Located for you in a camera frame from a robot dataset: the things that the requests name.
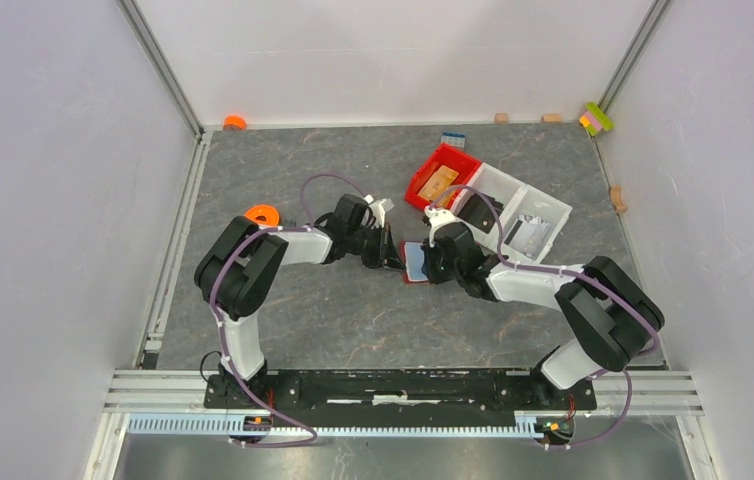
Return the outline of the white divided plastic bin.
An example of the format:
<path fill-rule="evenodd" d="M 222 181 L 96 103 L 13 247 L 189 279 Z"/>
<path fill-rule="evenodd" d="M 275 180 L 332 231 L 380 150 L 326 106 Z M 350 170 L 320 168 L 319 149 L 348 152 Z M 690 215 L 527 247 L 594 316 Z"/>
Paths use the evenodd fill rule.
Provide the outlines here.
<path fill-rule="evenodd" d="M 469 226 L 478 244 L 490 251 L 500 247 L 502 254 L 515 263 L 538 264 L 542 262 L 552 249 L 557 235 L 561 232 L 572 212 L 570 205 L 486 163 L 467 181 L 467 185 L 472 189 L 456 191 L 449 204 L 449 210 L 460 219 L 458 217 L 459 211 L 471 194 L 489 195 L 501 202 L 504 205 L 503 212 L 500 215 L 495 215 L 496 225 L 488 234 L 460 220 Z M 486 198 L 483 198 L 483 200 L 488 204 L 492 213 L 495 213 L 494 207 L 489 201 Z M 525 257 L 505 245 L 507 231 L 520 214 L 538 216 L 551 223 L 551 228 L 545 238 L 545 245 L 535 260 Z"/>

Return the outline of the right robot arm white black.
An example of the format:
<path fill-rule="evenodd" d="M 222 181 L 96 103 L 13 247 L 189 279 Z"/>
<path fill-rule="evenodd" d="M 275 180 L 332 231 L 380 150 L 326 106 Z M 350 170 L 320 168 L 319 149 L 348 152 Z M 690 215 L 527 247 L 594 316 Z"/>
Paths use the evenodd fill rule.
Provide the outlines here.
<path fill-rule="evenodd" d="M 512 265 L 484 254 L 460 221 L 432 225 L 422 250 L 423 270 L 433 284 L 455 281 L 473 298 L 562 313 L 574 337 L 537 364 L 530 382 L 533 400 L 544 408 L 559 406 L 579 381 L 621 372 L 659 346 L 661 310 L 608 257 L 564 267 Z"/>

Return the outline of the red plastic bin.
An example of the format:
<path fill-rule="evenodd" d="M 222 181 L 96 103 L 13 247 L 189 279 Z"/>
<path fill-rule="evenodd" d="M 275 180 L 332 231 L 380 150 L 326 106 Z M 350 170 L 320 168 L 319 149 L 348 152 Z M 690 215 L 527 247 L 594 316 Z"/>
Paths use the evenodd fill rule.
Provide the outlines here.
<path fill-rule="evenodd" d="M 482 162 L 442 143 L 413 174 L 404 194 L 411 206 L 423 210 L 450 186 L 465 184 L 482 167 Z"/>

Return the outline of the colourful toy brick stack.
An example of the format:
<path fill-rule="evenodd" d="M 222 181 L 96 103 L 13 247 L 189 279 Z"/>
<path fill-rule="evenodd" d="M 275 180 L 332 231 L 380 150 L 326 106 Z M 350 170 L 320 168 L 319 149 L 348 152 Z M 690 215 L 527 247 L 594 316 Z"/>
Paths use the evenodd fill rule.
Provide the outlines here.
<path fill-rule="evenodd" d="M 596 137 L 603 132 L 609 132 L 615 127 L 614 122 L 594 102 L 585 104 L 584 111 L 578 118 L 578 122 L 591 137 Z"/>

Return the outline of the blue white small block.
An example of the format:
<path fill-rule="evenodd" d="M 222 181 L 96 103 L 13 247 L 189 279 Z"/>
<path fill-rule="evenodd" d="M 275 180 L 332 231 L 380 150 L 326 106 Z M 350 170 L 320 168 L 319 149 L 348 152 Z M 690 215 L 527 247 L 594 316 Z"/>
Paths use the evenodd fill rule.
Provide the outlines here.
<path fill-rule="evenodd" d="M 441 135 L 441 143 L 463 150 L 466 144 L 466 136 L 455 132 L 444 132 Z"/>

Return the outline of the black cards in white bin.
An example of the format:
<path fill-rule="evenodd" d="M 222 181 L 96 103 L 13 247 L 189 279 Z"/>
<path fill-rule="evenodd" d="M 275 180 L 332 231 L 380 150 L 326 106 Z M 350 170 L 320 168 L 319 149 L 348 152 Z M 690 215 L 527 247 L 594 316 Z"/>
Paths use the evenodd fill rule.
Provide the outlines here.
<path fill-rule="evenodd" d="M 494 207 L 495 213 L 492 213 L 483 198 L 486 198 Z M 495 215 L 500 215 L 503 209 L 504 205 L 494 197 L 471 194 L 460 209 L 458 217 L 472 227 L 488 234 L 496 225 Z"/>

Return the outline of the small orange cap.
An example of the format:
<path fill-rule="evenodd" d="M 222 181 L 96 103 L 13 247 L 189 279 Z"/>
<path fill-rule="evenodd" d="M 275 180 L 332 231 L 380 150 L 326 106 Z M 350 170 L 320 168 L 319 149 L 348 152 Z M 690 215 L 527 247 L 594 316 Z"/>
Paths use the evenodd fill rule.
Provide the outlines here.
<path fill-rule="evenodd" d="M 222 129 L 225 131 L 245 130 L 246 128 L 247 122 L 245 119 L 237 115 L 225 117 L 222 123 Z"/>

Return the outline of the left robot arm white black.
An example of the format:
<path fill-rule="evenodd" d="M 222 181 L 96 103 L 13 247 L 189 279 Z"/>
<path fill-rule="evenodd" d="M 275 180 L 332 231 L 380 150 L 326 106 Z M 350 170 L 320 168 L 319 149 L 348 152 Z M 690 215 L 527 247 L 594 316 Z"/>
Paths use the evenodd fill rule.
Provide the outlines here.
<path fill-rule="evenodd" d="M 258 310 L 282 266 L 328 265 L 358 257 L 368 269 L 401 269 L 392 238 L 388 198 L 345 194 L 333 211 L 313 225 L 263 226 L 235 217 L 194 272 L 194 284 L 210 306 L 222 345 L 222 369 L 233 376 L 228 392 L 243 407 L 259 405 L 267 394 L 260 375 L 267 361 L 261 350 Z"/>

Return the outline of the silver cards in white bin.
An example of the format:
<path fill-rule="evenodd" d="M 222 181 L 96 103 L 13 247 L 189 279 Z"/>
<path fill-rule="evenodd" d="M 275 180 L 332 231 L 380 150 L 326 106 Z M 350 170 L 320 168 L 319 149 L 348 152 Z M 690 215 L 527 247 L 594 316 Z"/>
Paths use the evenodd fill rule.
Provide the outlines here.
<path fill-rule="evenodd" d="M 507 231 L 505 245 L 535 260 L 545 245 L 550 228 L 551 223 L 541 217 L 520 214 Z"/>

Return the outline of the wooden piece right edge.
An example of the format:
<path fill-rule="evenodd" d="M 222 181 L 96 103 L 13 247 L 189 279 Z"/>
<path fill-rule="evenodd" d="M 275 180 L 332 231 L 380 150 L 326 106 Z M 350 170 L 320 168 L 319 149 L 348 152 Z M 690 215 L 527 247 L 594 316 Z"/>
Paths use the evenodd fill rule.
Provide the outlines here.
<path fill-rule="evenodd" d="M 617 215 L 621 215 L 628 210 L 628 206 L 623 198 L 623 189 L 620 185 L 612 185 L 609 188 L 609 198 L 613 210 Z"/>

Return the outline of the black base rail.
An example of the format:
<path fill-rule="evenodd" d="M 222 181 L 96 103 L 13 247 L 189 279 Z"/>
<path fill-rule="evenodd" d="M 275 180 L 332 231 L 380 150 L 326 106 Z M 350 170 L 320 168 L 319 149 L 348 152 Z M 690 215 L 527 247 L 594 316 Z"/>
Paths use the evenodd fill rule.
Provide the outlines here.
<path fill-rule="evenodd" d="M 598 406 L 593 384 L 558 390 L 540 374 L 501 368 L 260 371 L 243 390 L 227 371 L 206 377 L 204 406 L 252 407 L 257 396 L 278 410 L 329 405 L 460 405 L 487 409 L 566 411 Z"/>

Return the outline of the red leather card holder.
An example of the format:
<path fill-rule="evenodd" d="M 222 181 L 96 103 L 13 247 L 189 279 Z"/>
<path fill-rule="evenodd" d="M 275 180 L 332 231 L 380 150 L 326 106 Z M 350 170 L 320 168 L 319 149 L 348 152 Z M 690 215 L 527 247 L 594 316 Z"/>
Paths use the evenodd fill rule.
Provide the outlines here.
<path fill-rule="evenodd" d="M 400 246 L 400 254 L 404 264 L 403 278 L 407 284 L 428 283 L 425 273 L 425 251 L 421 242 L 404 241 Z"/>

